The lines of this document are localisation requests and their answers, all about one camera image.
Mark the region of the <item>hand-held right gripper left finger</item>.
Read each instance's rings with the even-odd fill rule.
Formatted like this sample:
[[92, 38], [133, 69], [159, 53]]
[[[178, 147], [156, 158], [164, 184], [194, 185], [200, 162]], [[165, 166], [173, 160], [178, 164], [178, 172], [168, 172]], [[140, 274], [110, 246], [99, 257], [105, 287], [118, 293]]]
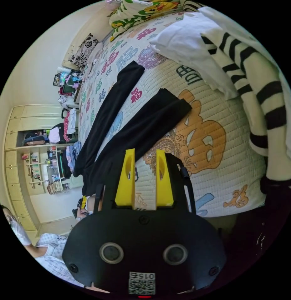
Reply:
[[118, 207], [135, 207], [135, 149], [125, 152], [115, 203]]

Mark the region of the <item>person's left hand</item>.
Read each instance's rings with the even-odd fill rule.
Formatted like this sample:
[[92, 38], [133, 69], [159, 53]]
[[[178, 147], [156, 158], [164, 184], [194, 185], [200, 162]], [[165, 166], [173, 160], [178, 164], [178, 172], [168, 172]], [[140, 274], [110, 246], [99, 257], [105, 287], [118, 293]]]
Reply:
[[90, 196], [86, 202], [86, 209], [88, 214], [91, 215], [98, 210], [99, 200], [95, 196]]

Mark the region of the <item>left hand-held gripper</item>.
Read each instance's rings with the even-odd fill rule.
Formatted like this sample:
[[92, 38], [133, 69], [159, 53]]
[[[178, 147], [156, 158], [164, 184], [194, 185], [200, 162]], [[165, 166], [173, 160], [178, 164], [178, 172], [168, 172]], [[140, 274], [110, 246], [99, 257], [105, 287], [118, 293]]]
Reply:
[[77, 203], [77, 207], [72, 210], [72, 213], [76, 220], [81, 220], [82, 218], [88, 216], [88, 211], [86, 209], [87, 198], [83, 196]]

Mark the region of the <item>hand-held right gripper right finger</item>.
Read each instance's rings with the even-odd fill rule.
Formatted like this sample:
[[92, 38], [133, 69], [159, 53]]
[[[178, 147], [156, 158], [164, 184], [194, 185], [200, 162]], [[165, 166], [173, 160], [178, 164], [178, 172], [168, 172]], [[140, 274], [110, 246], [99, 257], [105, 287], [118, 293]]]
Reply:
[[156, 150], [156, 208], [170, 208], [174, 204], [166, 154]]

